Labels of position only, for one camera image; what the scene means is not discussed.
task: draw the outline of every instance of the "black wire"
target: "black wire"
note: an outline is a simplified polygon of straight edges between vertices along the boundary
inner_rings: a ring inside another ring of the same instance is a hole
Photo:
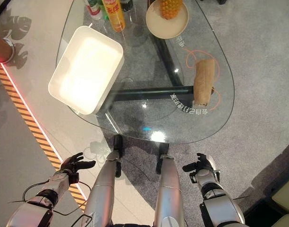
[[[8,203],[13,203],[13,202],[26,202],[25,200],[17,200],[17,201],[10,201]]]
[[[238,200],[238,199],[243,199],[243,198],[246,198],[246,197],[249,197],[250,195],[248,195],[248,196],[243,196],[243,197],[238,197],[238,198],[235,198],[235,199],[233,199],[233,200]]]
[[[91,218],[91,220],[87,223],[87,225],[85,225],[85,227],[87,227],[87,226],[91,223],[92,217],[89,216],[89,215],[86,215],[86,214],[82,214],[81,216],[79,216],[79,218],[76,219],[76,221],[75,221],[70,227],[73,227],[73,226],[81,219],[81,217],[83,217],[83,216],[86,216],[86,217],[88,217],[88,218]]]
[[[129,160],[127,160],[127,159],[125,159],[125,158],[123,158],[123,157],[122,157],[121,159],[127,161],[128,163],[130,163],[131,165],[133,165],[134,167],[136,167],[137,169],[139,169],[139,171],[148,179],[148,181],[154,182],[154,181],[152,181],[152,180],[148,177],[147,174],[145,174],[145,172],[144,172],[140,167],[138,167],[137,165],[135,165],[134,163],[130,162]]]
[[[186,220],[186,219],[184,219],[184,221],[186,222],[186,225],[187,225],[187,227],[188,227],[188,224],[187,224],[187,220]]]
[[[29,191],[31,188],[33,188],[33,187],[35,187],[35,186],[38,186],[38,185],[45,184],[45,183],[47,183],[48,181],[49,181],[49,179],[48,179],[47,181],[45,181],[45,182],[35,183],[35,184],[29,186],[28,188],[26,188],[26,190],[23,192],[22,200],[23,200],[24,202],[26,202],[25,195],[26,195],[27,191]]]
[[[59,212],[59,211],[57,211],[57,210],[53,210],[53,212],[58,213],[58,214],[60,214],[60,215],[62,215],[62,216],[67,216],[67,215],[69,215],[69,214],[72,214],[74,211],[77,211],[77,210],[78,210],[79,208],[81,208],[86,202],[87,202],[87,200],[86,200],[85,202],[83,202],[81,205],[79,205],[76,209],[74,209],[73,211],[69,212],[68,214],[63,214],[63,213],[61,213],[61,212]]]
[[[79,183],[82,183],[82,184],[86,185],[89,188],[89,190],[91,191],[91,187],[89,185],[87,185],[86,183],[81,182],[81,181],[79,181]]]
[[[89,185],[87,185],[86,183],[81,182],[81,181],[79,181],[79,183],[82,183],[82,184],[86,185],[89,188],[89,190],[91,191],[91,187]],[[54,210],[53,212],[55,212],[57,214],[60,214],[60,215],[63,215],[63,216],[67,216],[69,214],[72,214],[74,211],[78,210],[79,208],[81,208],[86,202],[87,202],[87,200],[85,202],[83,202],[81,205],[79,205],[76,209],[74,209],[73,211],[69,212],[68,214],[63,214],[63,213],[61,213],[61,212],[59,212],[57,210]]]

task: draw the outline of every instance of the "yellow and black stripe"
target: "yellow and black stripe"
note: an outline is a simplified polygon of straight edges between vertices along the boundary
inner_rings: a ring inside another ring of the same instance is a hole
[[[0,64],[0,81],[4,85],[10,99],[12,100],[13,104],[16,106],[17,110],[20,112],[22,118],[24,119],[25,123],[27,124],[29,130],[35,137],[36,141],[39,143],[41,149],[54,166],[55,170],[59,170],[61,165],[61,160],[58,155],[55,153],[54,149],[51,147],[48,139],[45,137],[44,133],[42,132],[41,128],[39,127],[36,119],[33,117],[32,113],[28,110],[27,106],[25,105],[24,101],[20,97],[19,93],[17,92],[15,86],[12,84],[12,80],[3,67]],[[74,200],[78,205],[81,205],[85,202],[81,191],[77,187],[77,185],[73,184],[70,186],[69,191],[73,196]],[[81,210],[85,210],[85,204],[81,206]]]

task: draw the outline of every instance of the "yellow can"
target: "yellow can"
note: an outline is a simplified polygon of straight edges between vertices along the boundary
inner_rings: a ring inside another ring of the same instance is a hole
[[[112,28],[116,32],[124,30],[126,23],[119,0],[103,0]]]

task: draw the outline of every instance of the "glass table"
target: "glass table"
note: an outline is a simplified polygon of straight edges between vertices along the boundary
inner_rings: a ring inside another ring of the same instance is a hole
[[[145,23],[148,2],[133,0],[125,12],[126,28],[114,32],[110,22],[92,20],[83,0],[71,6],[59,45],[57,63],[74,31],[82,25],[119,42],[125,63],[97,114],[85,121],[125,136],[168,143],[190,143],[220,130],[234,104],[234,83],[226,57],[195,0],[184,0],[186,29],[172,39],[153,36]],[[193,105],[196,62],[215,59],[214,91],[208,106]]]

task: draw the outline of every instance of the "plate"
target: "plate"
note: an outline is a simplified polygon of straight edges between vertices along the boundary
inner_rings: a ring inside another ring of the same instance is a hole
[[[171,39],[181,34],[188,23],[187,7],[183,3],[176,17],[165,19],[160,12],[160,1],[154,1],[147,10],[145,21],[150,32],[161,39]]]

